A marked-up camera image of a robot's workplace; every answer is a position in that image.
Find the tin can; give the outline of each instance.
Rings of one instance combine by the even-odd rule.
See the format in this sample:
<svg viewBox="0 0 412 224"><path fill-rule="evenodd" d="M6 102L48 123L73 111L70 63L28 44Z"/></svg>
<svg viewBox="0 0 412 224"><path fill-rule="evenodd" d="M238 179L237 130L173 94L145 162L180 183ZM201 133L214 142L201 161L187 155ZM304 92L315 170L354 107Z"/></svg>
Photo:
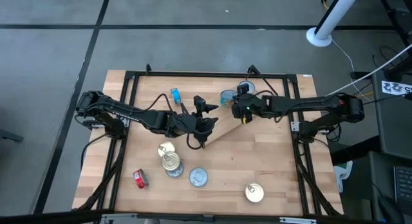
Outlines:
<svg viewBox="0 0 412 224"><path fill-rule="evenodd" d="M166 174L169 175L170 177L177 178L183 173L183 163L180 162L180 165L176 170L173 170L173 171L165 170L165 171L166 171Z"/></svg>
<svg viewBox="0 0 412 224"><path fill-rule="evenodd" d="M257 183L250 183L245 188L246 198L251 202L259 202L263 199L265 192Z"/></svg>
<svg viewBox="0 0 412 224"><path fill-rule="evenodd" d="M157 147L159 156L163 156L166 152L174 152L174 145L170 142L163 142Z"/></svg>
<svg viewBox="0 0 412 224"><path fill-rule="evenodd" d="M236 96L237 94L238 92L231 90L231 89L222 91L220 93L220 105L225 106L225 107L231 106L234 102L233 96Z"/></svg>
<svg viewBox="0 0 412 224"><path fill-rule="evenodd" d="M205 169L194 168L189 174L189 181L196 187L202 187L207 182L207 173Z"/></svg>
<svg viewBox="0 0 412 224"><path fill-rule="evenodd" d="M149 181L146 178L146 175L143 172L143 169L139 169L133 173L133 177L135 178L135 182L139 189L143 189L145 186L149 185Z"/></svg>
<svg viewBox="0 0 412 224"><path fill-rule="evenodd" d="M180 165L180 157L177 153L174 152L166 152L162 156L162 166L167 171L173 171L179 168Z"/></svg>
<svg viewBox="0 0 412 224"><path fill-rule="evenodd" d="M180 94L178 91L178 88L172 88L170 89L170 92L172 93L172 98L175 104L181 104L182 100L180 98Z"/></svg>
<svg viewBox="0 0 412 224"><path fill-rule="evenodd" d="M253 94L253 95L255 94L256 88L255 88L255 85L251 81L249 81L249 80L241 81L238 86L243 85L243 84L248 84L249 85L249 90L247 91L247 93L250 93L250 94Z"/></svg>

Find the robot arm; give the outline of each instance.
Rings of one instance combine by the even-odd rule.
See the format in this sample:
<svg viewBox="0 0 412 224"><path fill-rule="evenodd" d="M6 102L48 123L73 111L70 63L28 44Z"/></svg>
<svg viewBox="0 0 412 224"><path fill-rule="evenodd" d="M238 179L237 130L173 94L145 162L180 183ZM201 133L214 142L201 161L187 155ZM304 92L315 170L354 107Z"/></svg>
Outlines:
<svg viewBox="0 0 412 224"><path fill-rule="evenodd" d="M196 96L194 104L197 113L188 114L182 104L182 114L175 111L157 111L154 109L139 109L122 102L113 100L101 91L89 91L81 96L76 111L82 117L94 117L104 125L106 133L116 139L123 139L126 135L124 123L113 118L109 113L124 117L142 124L152 133L176 138L186 133L194 134L194 137L202 144L212 133L217 118L203 118L202 112L209 112L217 106L207 105L205 101Z"/></svg>
<svg viewBox="0 0 412 224"><path fill-rule="evenodd" d="M312 122L304 121L292 130L298 132L302 141L313 142L320 130L332 129L341 122L356 123L364 118L362 100L347 94L331 95L326 97L292 99L282 96L263 95L258 98L247 93L248 85L238 86L238 95L234 97L232 114L241 119L243 124L252 121L252 115L261 118L275 118L278 122L281 117L297 111L328 111L329 113Z"/></svg>

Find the silver can lid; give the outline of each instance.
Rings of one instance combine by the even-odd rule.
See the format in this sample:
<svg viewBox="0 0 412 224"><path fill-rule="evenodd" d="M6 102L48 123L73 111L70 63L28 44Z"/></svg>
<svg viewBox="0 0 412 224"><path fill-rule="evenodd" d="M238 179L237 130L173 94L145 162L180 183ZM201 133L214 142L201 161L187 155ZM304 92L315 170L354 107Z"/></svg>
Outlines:
<svg viewBox="0 0 412 224"><path fill-rule="evenodd" d="M259 202L263 199L265 192L257 183L250 183L245 188L246 198L251 202Z"/></svg>
<svg viewBox="0 0 412 224"><path fill-rule="evenodd" d="M249 80L241 81L239 83L239 86L243 85L243 84L248 84L249 85L249 90L247 91L247 93L251 93L251 94L255 93L255 90L256 90L255 85L251 81L249 81Z"/></svg>
<svg viewBox="0 0 412 224"><path fill-rule="evenodd" d="M204 186L207 182L206 170L202 168L194 168L189 175L189 180L191 181L191 184L196 187Z"/></svg>
<svg viewBox="0 0 412 224"><path fill-rule="evenodd" d="M233 96L237 95L238 92L233 89L226 89L220 93L220 97L225 100L233 100Z"/></svg>
<svg viewBox="0 0 412 224"><path fill-rule="evenodd" d="M174 152L166 152L162 156L162 166L167 171L176 170L180 165L180 158L177 153Z"/></svg>
<svg viewBox="0 0 412 224"><path fill-rule="evenodd" d="M183 163L181 162L180 162L179 167L176 170L173 170L173 171L166 170L166 174L173 178L179 177L180 175L182 175L182 173L183 173Z"/></svg>
<svg viewBox="0 0 412 224"><path fill-rule="evenodd" d="M166 152L174 152L174 145L170 142L163 142L157 147L157 153L159 156L163 156Z"/></svg>

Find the wooden board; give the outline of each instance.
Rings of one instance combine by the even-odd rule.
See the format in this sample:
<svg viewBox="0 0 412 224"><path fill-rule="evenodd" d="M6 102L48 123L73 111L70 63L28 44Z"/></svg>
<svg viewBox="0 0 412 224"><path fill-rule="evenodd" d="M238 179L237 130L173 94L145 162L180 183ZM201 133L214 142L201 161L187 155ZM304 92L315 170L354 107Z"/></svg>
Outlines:
<svg viewBox="0 0 412 224"><path fill-rule="evenodd" d="M104 93L114 99L120 98L125 71L109 71ZM301 97L316 96L313 78L298 75ZM135 106L145 108L160 93L170 95L177 87L188 110L194 109L192 98L203 97L210 104L218 104L219 94L224 89L235 88L241 79L205 77L140 77ZM258 91L268 89L259 79L251 79ZM279 95L284 95L281 80L270 79L269 83ZM167 109L162 99L153 107ZM180 113L180 107L174 109ZM196 214L241 214L241 215L302 215L299 189L292 149L288 119L278 124L273 120L255 118L247 125L232 122L230 108L211 111L209 117L219 117L214 133L221 137L209 142L206 149L189 149L179 138L170 139L155 135L140 124L131 123L126 155L117 195L115 210L124 212L163 212ZM320 112L304 113L307 120L320 117ZM103 130L93 130L91 138ZM318 139L326 141L324 136ZM165 174L157 153L161 142L171 141L184 164L179 178ZM91 145L87 151L80 175L73 207L82 205L102 179L108 152L109 139ZM329 149L322 143L310 144L316 181L326 198L342 212ZM189 182L190 170L203 167L209 175L204 187L196 188ZM150 186L140 190L135 185L133 172L142 168ZM246 184L258 182L265 189L261 203L248 202L244 196ZM108 206L111 185L108 187L105 207ZM310 190L307 189L310 210L313 210Z"/></svg>

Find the gray floor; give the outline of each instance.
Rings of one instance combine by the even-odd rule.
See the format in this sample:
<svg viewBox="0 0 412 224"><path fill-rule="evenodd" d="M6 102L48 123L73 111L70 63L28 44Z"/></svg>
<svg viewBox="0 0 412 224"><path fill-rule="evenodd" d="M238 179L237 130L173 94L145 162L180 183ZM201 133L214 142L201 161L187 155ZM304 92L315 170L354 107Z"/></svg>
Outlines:
<svg viewBox="0 0 412 224"><path fill-rule="evenodd" d="M319 1L110 0L103 23L315 26L325 13ZM102 2L0 0L0 23L94 24ZM357 0L341 24L388 25L389 19L379 0ZM21 144L1 141L0 215L32 211L90 37L91 30L0 30L0 128L25 137ZM333 38L359 71L374 69L379 46L402 49L394 32L334 32ZM82 89L102 89L107 70L142 70L146 63L159 71L244 72L254 64L267 73L312 74L319 95L347 84L351 71L336 46L315 48L304 30L102 30ZM376 135L376 125L368 106L363 122L342 125L341 142ZM72 123L45 212L70 210L88 137Z"/></svg>

